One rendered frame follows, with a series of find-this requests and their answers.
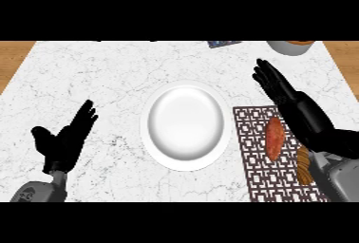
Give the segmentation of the blue patterned flat object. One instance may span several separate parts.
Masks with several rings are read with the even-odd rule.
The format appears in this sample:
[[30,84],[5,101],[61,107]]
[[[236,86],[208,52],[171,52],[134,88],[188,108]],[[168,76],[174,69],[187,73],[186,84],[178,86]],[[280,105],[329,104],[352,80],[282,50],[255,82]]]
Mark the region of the blue patterned flat object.
[[206,41],[209,48],[224,47],[233,44],[239,44],[242,41]]

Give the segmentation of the white round plate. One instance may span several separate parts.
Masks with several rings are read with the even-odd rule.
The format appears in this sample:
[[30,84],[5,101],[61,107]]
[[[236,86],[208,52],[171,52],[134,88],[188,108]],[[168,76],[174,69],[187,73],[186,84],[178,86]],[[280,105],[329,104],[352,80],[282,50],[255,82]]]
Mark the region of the white round plate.
[[150,94],[140,118],[141,142],[153,160],[180,172],[206,168],[231,137],[231,115],[218,91],[183,80]]

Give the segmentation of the grey bowl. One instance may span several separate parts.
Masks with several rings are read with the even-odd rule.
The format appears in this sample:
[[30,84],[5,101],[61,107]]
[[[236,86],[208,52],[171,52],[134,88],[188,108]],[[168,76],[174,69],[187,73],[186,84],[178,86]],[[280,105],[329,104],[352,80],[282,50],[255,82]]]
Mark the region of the grey bowl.
[[313,41],[267,41],[271,49],[287,56],[298,56],[304,54],[313,43]]

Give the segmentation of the orange-red sweet potato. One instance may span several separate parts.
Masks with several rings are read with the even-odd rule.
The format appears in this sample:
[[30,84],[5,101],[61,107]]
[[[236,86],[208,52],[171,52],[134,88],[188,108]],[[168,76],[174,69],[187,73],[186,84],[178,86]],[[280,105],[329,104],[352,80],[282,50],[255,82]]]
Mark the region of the orange-red sweet potato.
[[280,155],[284,140],[284,130],[277,117],[268,119],[264,130],[264,149],[265,155],[274,161]]

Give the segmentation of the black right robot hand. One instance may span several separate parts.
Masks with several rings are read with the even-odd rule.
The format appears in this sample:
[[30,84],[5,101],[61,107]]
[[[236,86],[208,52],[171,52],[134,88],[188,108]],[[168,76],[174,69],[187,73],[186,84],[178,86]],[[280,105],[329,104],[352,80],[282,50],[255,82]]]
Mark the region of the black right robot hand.
[[299,143],[318,153],[359,159],[359,131],[336,129],[314,100],[290,86],[267,60],[258,59],[253,80],[277,106],[280,116]]

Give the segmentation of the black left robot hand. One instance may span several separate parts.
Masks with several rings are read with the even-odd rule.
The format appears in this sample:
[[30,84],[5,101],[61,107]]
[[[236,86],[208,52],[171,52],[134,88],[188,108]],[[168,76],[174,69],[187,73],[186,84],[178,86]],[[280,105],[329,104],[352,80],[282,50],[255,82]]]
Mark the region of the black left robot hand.
[[57,135],[53,135],[41,126],[35,126],[30,129],[35,148],[44,156],[41,171],[45,174],[54,171],[67,173],[73,168],[84,141],[97,119],[92,104],[91,100],[82,103],[69,125],[61,128]]

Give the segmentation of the brown patterned placemat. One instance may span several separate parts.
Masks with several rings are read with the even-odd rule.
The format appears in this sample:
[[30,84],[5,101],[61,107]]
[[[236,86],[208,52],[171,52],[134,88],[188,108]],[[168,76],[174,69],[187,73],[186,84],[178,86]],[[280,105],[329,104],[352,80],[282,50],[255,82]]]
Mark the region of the brown patterned placemat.
[[[296,180],[296,149],[301,144],[289,131],[277,107],[234,106],[234,130],[242,165],[252,202],[327,202],[316,183],[301,185]],[[283,145],[276,160],[264,150],[264,129],[271,117],[283,127]]]

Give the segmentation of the golden brown croissant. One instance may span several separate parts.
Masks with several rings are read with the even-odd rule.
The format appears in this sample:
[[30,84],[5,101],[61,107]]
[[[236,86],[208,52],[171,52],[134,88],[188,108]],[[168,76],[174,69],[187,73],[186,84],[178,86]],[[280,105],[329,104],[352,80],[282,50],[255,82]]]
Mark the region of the golden brown croissant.
[[308,172],[308,150],[304,146],[296,149],[296,179],[301,185],[308,185],[314,180]]

